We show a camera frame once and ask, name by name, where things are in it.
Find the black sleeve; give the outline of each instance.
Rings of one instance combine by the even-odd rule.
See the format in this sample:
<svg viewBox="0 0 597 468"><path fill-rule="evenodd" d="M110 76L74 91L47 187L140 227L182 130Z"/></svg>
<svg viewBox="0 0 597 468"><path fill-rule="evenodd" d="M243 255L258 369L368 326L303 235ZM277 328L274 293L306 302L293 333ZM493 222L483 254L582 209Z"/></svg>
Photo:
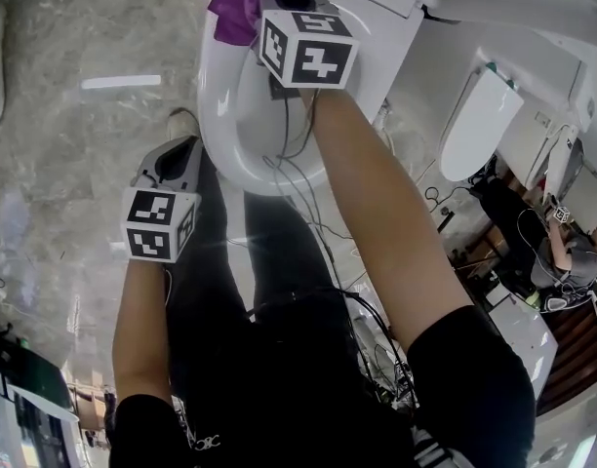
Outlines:
<svg viewBox="0 0 597 468"><path fill-rule="evenodd" d="M149 395L125 399L116 410L110 468L191 468L190 449L175 410Z"/></svg>
<svg viewBox="0 0 597 468"><path fill-rule="evenodd" d="M408 352L418 421L477 468L525 468L535 395L521 359L477 307L423 332Z"/></svg>

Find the forearm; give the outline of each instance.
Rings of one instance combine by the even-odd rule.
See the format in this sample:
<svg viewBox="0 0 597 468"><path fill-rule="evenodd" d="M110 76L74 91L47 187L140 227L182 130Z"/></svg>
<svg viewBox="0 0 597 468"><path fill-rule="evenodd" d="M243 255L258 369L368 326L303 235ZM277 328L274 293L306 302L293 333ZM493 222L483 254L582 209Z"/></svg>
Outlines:
<svg viewBox="0 0 597 468"><path fill-rule="evenodd" d="M554 220L550 221L550 248L554 265L563 270L572 269L572 259L565 249L563 238L561 236L561 226Z"/></svg>
<svg viewBox="0 0 597 468"><path fill-rule="evenodd" d="M408 348L469 298L418 189L346 92L321 93L314 133L342 217Z"/></svg>
<svg viewBox="0 0 597 468"><path fill-rule="evenodd" d="M171 402L164 272L159 263L128 265L112 346L120 401L148 394Z"/></svg>

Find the person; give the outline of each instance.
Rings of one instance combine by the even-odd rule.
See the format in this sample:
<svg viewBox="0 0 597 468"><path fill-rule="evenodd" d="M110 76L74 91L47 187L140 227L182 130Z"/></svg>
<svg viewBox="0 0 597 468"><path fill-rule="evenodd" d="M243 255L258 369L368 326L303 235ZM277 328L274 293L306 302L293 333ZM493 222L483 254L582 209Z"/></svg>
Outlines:
<svg viewBox="0 0 597 468"><path fill-rule="evenodd" d="M316 98L302 95L306 104ZM172 282L157 263L127 269L110 466L417 466L421 429L447 449L431 466L453 455L477 468L525 467L535 397L521 360L472 305L413 181L352 97L322 91L315 107L329 182L407 355L418 410L409 418L379 403L360 371L346 301L283 197L244 196L256 277L250 319L204 154L200 215L178 263L166 266ZM172 134L198 135L184 110L168 124ZM184 401L192 448L172 394Z"/></svg>
<svg viewBox="0 0 597 468"><path fill-rule="evenodd" d="M518 270L540 290L561 285L586 288L597 278L597 227L590 236L550 216L541 217L499 178L483 178L472 187L481 207L498 227L517 260Z"/></svg>

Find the gray floor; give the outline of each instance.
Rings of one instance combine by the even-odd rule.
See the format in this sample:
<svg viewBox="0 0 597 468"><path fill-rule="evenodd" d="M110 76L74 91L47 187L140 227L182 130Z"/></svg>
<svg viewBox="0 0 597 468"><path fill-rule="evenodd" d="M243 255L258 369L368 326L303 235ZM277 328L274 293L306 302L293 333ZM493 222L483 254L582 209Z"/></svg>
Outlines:
<svg viewBox="0 0 597 468"><path fill-rule="evenodd" d="M7 103L0 123L0 277L11 321L31 348L76 379L112 382L110 348L126 266L119 232L121 192L142 158L165 140L177 106L195 109L197 58L207 0L0 0ZM89 78L158 74L157 87L83 91ZM435 147L393 114L386 129L420 190L454 188L439 175ZM244 237L241 193L222 184L228 237ZM317 190L324 221L345 228L331 190ZM465 191L444 233L463 244L484 218ZM441 221L439 207L436 223ZM352 241L328 236L344 284L363 272ZM253 277L245 249L230 246L246 303ZM366 277L360 283L371 286Z"/></svg>

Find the purple cloth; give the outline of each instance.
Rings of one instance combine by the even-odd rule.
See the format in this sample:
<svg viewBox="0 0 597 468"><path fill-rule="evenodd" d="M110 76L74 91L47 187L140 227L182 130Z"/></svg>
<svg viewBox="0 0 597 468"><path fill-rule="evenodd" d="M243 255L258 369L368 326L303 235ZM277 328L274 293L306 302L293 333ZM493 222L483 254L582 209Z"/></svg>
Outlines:
<svg viewBox="0 0 597 468"><path fill-rule="evenodd" d="M259 0L212 0L208 9L219 16L214 37L230 45L250 46L258 37Z"/></svg>

